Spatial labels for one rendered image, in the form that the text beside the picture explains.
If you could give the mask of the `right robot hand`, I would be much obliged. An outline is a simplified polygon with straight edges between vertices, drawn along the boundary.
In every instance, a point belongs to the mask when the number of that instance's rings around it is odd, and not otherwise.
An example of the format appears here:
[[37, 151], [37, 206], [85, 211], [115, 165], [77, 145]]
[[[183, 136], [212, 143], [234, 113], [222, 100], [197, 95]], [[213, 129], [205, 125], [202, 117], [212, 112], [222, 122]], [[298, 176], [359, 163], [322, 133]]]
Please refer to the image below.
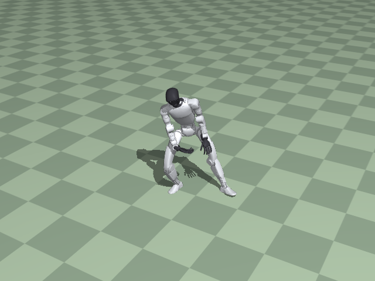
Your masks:
[[193, 153], [194, 149], [190, 148], [190, 149], [185, 149], [185, 148], [181, 148], [179, 145], [178, 146], [174, 146], [173, 147], [174, 150], [177, 150], [177, 151], [181, 151], [183, 153]]

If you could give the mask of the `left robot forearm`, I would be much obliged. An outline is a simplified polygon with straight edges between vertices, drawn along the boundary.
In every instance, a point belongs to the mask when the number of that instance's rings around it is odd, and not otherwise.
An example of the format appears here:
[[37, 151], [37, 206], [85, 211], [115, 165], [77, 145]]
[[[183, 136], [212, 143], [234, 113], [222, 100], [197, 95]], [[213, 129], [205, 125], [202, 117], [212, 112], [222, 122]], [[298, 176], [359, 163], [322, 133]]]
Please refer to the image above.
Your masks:
[[202, 115], [202, 122], [199, 123], [200, 126], [200, 132], [202, 134], [202, 137], [207, 137], [207, 129], [206, 129], [206, 121], [204, 119], [204, 116]]

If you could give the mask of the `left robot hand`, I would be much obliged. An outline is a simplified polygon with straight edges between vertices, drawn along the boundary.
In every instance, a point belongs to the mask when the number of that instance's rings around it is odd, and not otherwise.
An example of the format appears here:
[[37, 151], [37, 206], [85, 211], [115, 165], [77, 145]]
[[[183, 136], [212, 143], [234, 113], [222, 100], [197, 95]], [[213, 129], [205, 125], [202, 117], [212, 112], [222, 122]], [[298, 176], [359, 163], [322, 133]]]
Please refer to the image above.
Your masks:
[[[202, 134], [200, 135], [200, 137], [201, 137], [201, 140], [202, 140], [202, 145], [201, 145], [200, 151], [202, 150], [202, 147], [204, 147], [204, 154], [205, 154], [205, 152], [206, 152], [206, 154], [207, 153], [209, 154], [210, 152], [212, 152], [212, 147], [210, 146], [210, 142], [207, 140], [208, 137], [203, 138]], [[208, 148], [209, 152], [208, 152], [207, 148]]]

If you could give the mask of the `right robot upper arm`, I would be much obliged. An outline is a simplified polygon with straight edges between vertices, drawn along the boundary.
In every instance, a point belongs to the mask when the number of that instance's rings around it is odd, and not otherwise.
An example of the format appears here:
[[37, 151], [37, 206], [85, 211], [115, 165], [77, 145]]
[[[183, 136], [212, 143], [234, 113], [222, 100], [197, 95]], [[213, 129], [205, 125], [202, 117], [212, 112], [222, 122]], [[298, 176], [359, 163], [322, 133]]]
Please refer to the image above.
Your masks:
[[171, 120], [168, 114], [168, 104], [161, 106], [161, 115], [163, 122], [165, 123], [168, 133], [174, 131], [174, 126], [171, 124]]

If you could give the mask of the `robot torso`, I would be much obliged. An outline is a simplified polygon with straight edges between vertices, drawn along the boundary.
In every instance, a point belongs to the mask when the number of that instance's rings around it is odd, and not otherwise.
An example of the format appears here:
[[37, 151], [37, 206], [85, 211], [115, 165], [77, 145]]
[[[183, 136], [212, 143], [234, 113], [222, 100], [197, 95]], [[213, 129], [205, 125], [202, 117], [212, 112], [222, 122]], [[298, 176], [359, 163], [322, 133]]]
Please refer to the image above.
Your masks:
[[186, 97], [181, 97], [184, 101], [180, 101], [179, 104], [182, 105], [178, 108], [173, 107], [168, 103], [168, 113], [169, 115], [181, 125], [182, 136], [192, 136], [196, 134], [195, 127], [195, 112], [189, 106], [188, 99]]

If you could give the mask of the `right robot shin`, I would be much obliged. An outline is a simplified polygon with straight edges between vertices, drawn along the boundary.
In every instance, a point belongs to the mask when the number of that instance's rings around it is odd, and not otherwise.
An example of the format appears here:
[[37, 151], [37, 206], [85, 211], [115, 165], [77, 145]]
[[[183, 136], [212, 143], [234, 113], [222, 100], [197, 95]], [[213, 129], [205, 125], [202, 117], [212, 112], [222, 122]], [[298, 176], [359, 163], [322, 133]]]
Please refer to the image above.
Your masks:
[[[163, 167], [164, 169], [164, 167]], [[177, 177], [177, 172], [176, 172], [176, 169], [174, 169], [171, 173], [170, 172], [166, 172], [164, 171], [164, 173], [166, 174], [166, 176], [174, 183], [174, 184], [177, 184], [177, 185], [180, 185], [180, 182], [178, 180], [178, 177]]]

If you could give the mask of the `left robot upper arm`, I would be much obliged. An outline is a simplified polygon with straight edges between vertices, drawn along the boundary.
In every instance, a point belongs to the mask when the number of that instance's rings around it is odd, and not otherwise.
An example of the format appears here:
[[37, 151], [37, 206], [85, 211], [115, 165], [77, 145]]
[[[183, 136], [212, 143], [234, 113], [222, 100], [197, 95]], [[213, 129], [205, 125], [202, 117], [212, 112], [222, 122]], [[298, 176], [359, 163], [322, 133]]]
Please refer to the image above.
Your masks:
[[196, 122], [197, 123], [202, 122], [202, 115], [203, 114], [202, 114], [202, 109], [200, 107], [199, 100], [196, 99], [196, 98], [188, 99], [188, 104], [194, 110], [195, 114], [197, 115], [197, 116], [195, 116]]

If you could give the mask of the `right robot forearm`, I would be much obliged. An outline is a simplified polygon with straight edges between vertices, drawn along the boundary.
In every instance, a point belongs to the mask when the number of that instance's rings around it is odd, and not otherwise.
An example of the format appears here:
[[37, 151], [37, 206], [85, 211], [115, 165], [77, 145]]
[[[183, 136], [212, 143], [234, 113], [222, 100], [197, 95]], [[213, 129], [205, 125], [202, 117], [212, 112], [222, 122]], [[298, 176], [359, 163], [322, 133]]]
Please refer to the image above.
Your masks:
[[167, 132], [167, 134], [168, 134], [168, 137], [169, 137], [169, 140], [170, 140], [170, 143], [171, 143], [171, 145], [172, 145], [172, 149], [174, 150], [174, 146], [178, 146], [178, 144], [177, 144], [177, 140], [176, 140], [176, 138], [175, 138], [175, 133], [174, 132], [169, 132], [168, 133], [168, 130], [167, 130], [167, 127], [166, 127], [166, 132]]

